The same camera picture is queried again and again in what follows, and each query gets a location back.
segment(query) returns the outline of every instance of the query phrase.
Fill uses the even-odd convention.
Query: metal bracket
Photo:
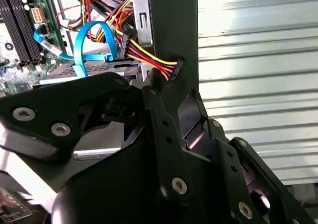
[[[148,0],[133,0],[138,42],[141,46],[153,45]]]

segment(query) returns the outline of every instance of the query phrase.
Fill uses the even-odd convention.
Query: black plastic bracket
[[[192,182],[186,168],[179,135],[172,116],[165,113],[161,94],[149,87],[142,88],[145,109],[149,118],[145,122],[147,137],[154,144],[158,186],[156,199],[162,206],[188,207],[194,196]],[[183,191],[174,189],[173,180],[181,179]]]

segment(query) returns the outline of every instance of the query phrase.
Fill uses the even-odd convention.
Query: motherboard
[[[24,92],[58,68],[61,60],[34,39],[35,29],[63,49],[48,0],[0,0],[1,95]]]

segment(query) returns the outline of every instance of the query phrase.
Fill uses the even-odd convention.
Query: circuit board
[[[47,61],[35,66],[20,67],[17,64],[5,66],[6,71],[0,75],[0,91],[5,92],[6,95],[28,91],[32,89],[34,83],[46,78],[63,63],[54,55],[48,55]]]
[[[11,8],[11,14],[5,14],[5,3],[7,3],[8,8]],[[15,12],[14,8],[16,7],[20,8],[19,13]],[[28,23],[27,26],[30,28],[30,33],[33,33],[37,28],[44,27],[46,30],[46,33],[44,33],[45,39],[61,48],[58,36],[60,32],[55,26],[55,17],[50,10],[48,0],[2,0],[0,3],[0,92],[2,94],[5,92],[6,95],[30,90],[34,83],[44,79],[63,62],[37,43],[35,43],[35,46],[38,49],[34,50],[38,51],[37,56],[31,57],[31,50],[29,50],[29,59],[20,59],[21,52],[19,53],[18,50],[25,48],[27,50],[30,46],[25,44],[26,39],[22,36],[23,28],[17,26],[16,31],[19,31],[19,37],[17,37],[16,33],[12,32],[12,22],[9,22],[10,19],[11,21],[22,20],[21,15],[23,13],[25,14],[25,21]]]

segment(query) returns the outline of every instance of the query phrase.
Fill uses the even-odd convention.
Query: capacitor
[[[23,4],[31,3],[31,0],[21,0]]]
[[[25,5],[24,5],[24,9],[25,9],[26,11],[31,10],[31,8],[33,8],[33,7],[34,7],[34,6],[31,5],[31,4],[25,4]]]
[[[44,49],[40,52],[40,56],[44,57],[47,53],[48,53],[48,51],[46,49]]]

